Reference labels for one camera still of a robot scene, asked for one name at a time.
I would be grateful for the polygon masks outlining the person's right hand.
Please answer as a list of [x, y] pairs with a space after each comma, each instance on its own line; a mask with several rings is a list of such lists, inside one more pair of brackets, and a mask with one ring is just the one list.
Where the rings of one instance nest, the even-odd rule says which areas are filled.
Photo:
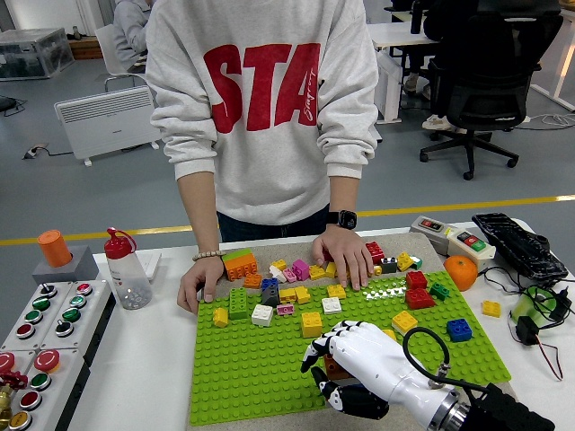
[[184, 310], [198, 314], [198, 289], [203, 288], [203, 298], [211, 303], [216, 294], [216, 286], [224, 272], [223, 261], [219, 257], [197, 260], [181, 277], [177, 294], [177, 304]]

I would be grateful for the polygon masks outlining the white black-fingered right robot hand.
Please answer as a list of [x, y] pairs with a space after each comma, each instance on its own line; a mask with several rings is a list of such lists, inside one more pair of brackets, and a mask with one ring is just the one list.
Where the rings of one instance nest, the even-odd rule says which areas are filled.
[[[359, 384], [340, 386], [330, 381], [315, 365], [327, 354]], [[429, 378], [407, 360], [400, 344], [368, 322], [342, 321], [312, 341], [301, 371], [312, 373], [334, 409], [356, 417], [380, 419], [391, 404], [400, 404], [422, 427], [448, 430], [459, 406], [453, 387], [432, 389]]]

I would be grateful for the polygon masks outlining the person's left hand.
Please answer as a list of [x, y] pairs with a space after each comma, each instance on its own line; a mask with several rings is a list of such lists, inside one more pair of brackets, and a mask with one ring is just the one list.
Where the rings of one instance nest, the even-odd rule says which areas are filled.
[[351, 285], [354, 290], [359, 291], [368, 285], [374, 270], [372, 256], [354, 231], [328, 224], [312, 245], [313, 257], [318, 266], [324, 264], [325, 252], [332, 257], [342, 286]]

